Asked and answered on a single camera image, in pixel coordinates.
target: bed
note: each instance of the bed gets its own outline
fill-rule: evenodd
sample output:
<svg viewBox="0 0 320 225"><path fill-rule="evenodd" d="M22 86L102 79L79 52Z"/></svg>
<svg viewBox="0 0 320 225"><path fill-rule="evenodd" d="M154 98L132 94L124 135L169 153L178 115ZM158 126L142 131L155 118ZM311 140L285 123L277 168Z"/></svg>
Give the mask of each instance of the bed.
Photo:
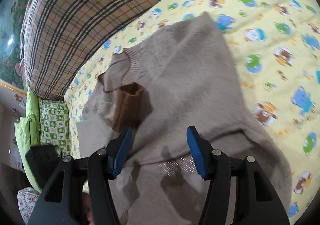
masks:
<svg viewBox="0 0 320 225"><path fill-rule="evenodd" d="M157 29L207 11L233 53L247 107L288 158L294 224L320 185L320 8L316 0L162 0L108 39L78 71L65 101L71 154L80 158L76 122L113 53Z"/></svg>

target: yellow bed sheet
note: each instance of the yellow bed sheet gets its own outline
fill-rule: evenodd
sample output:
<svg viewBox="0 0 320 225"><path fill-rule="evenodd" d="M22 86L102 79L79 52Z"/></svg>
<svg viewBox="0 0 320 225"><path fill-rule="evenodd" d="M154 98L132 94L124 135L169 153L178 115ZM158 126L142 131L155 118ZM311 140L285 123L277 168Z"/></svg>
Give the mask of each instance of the yellow bed sheet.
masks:
<svg viewBox="0 0 320 225"><path fill-rule="evenodd" d="M315 0L162 0L107 40L70 85L65 100L72 155L80 157L75 123L82 120L82 108L111 55L204 11L224 32L247 107L291 164L288 216L293 224L320 184L320 9Z"/></svg>

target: green checkered pillow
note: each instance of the green checkered pillow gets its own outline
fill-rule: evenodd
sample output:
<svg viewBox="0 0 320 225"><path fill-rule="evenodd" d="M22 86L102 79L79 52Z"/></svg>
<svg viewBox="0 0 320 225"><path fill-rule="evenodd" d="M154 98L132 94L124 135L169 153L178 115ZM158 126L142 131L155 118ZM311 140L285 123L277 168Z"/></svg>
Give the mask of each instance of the green checkered pillow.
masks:
<svg viewBox="0 0 320 225"><path fill-rule="evenodd" d="M69 111L64 101L40 100L41 144L56 146L59 156L69 155Z"/></svg>

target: silver rivet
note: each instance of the silver rivet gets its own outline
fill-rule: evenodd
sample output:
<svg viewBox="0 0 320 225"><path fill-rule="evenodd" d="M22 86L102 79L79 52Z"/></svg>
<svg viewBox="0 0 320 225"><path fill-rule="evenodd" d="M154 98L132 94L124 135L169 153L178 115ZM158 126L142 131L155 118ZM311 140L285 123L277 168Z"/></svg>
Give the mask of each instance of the silver rivet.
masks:
<svg viewBox="0 0 320 225"><path fill-rule="evenodd" d="M99 150L97 151L97 154L98 154L98 155L103 155L103 154L106 154L106 152L107 152L106 149L101 148L101 149L99 149Z"/></svg>
<svg viewBox="0 0 320 225"><path fill-rule="evenodd" d="M256 159L253 156L248 156L247 157L248 162L254 162Z"/></svg>
<svg viewBox="0 0 320 225"><path fill-rule="evenodd" d="M64 162L70 162L72 160L72 156L71 155L67 155L63 158Z"/></svg>
<svg viewBox="0 0 320 225"><path fill-rule="evenodd" d="M218 156L221 154L221 151L219 149L213 149L212 154Z"/></svg>

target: brown sleeve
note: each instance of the brown sleeve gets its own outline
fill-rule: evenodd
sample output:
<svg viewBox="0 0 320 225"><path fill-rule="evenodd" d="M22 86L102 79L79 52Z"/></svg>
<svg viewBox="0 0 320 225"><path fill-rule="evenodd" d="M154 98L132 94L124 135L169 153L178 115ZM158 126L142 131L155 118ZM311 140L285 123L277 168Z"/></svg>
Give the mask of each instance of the brown sleeve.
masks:
<svg viewBox="0 0 320 225"><path fill-rule="evenodd" d="M144 87L134 82L116 89L117 100L112 129L120 132L123 127L137 127L137 116Z"/></svg>

